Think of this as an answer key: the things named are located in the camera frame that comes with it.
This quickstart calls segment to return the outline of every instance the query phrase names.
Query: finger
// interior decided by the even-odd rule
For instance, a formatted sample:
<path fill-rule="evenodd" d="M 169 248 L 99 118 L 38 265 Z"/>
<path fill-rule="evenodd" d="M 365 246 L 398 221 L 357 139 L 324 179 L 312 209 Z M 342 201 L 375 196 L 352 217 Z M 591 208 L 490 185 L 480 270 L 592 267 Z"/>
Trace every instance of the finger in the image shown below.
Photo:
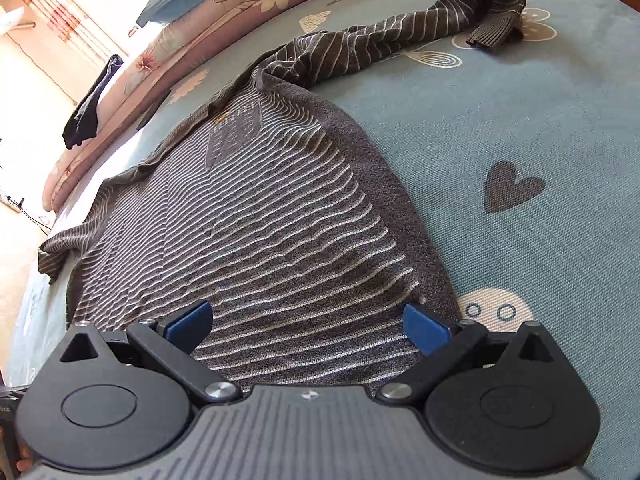
<path fill-rule="evenodd" d="M 20 471 L 21 473 L 25 473 L 29 469 L 31 469 L 32 465 L 33 464 L 31 463 L 30 459 L 23 458 L 22 460 L 18 460 L 15 466 L 17 467 L 18 471 Z"/>

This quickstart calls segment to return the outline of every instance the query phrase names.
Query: dark fabric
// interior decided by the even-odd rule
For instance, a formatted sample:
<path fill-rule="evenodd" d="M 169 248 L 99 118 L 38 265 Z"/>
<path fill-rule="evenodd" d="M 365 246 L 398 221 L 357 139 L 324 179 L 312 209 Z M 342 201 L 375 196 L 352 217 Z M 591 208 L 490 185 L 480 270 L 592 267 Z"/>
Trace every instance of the dark fabric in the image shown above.
<path fill-rule="evenodd" d="M 84 224 L 41 246 L 52 279 L 79 254 L 69 320 L 119 330 L 206 298 L 195 356 L 247 389 L 376 385 L 413 364 L 402 306 L 456 298 L 398 179 L 342 110 L 305 90 L 474 23 L 497 48 L 525 0 L 438 0 L 265 54 L 141 164 L 103 182 Z"/>
<path fill-rule="evenodd" d="M 107 83 L 121 66 L 122 58 L 118 54 L 111 56 L 94 84 L 71 114 L 62 133 L 68 150 L 75 144 L 80 146 L 83 140 L 93 139 L 98 134 L 98 114 L 96 111 L 98 99 Z"/>

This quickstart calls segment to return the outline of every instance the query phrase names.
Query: red and white curtain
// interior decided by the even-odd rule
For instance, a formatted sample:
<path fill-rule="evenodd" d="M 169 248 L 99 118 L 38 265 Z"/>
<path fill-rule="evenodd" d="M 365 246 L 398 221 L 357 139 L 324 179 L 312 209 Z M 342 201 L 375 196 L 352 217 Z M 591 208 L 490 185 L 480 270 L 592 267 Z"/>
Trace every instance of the red and white curtain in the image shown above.
<path fill-rule="evenodd" d="M 121 49 L 72 0 L 22 0 L 55 31 L 58 37 L 76 49 L 89 62 L 103 68 Z"/>

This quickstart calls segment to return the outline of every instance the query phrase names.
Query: screw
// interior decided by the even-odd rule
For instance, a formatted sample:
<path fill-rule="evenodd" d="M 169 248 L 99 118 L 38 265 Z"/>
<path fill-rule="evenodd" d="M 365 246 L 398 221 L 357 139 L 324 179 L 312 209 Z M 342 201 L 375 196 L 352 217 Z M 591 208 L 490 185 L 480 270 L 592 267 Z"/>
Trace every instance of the screw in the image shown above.
<path fill-rule="evenodd" d="M 229 397 L 233 397 L 238 389 L 232 383 L 226 381 L 219 381 L 217 383 L 211 383 L 204 389 L 204 392 L 212 399 L 225 400 Z"/>
<path fill-rule="evenodd" d="M 387 383 L 380 389 L 380 394 L 386 399 L 406 399 L 412 394 L 411 386 L 404 383 Z"/>

